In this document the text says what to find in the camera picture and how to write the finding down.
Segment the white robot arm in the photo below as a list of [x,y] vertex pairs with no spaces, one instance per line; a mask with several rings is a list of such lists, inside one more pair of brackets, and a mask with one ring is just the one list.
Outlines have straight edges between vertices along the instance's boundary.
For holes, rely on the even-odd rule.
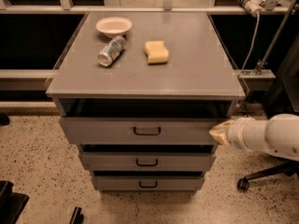
[[209,134],[221,145],[299,161],[299,117],[293,114],[268,120],[230,119],[213,126]]

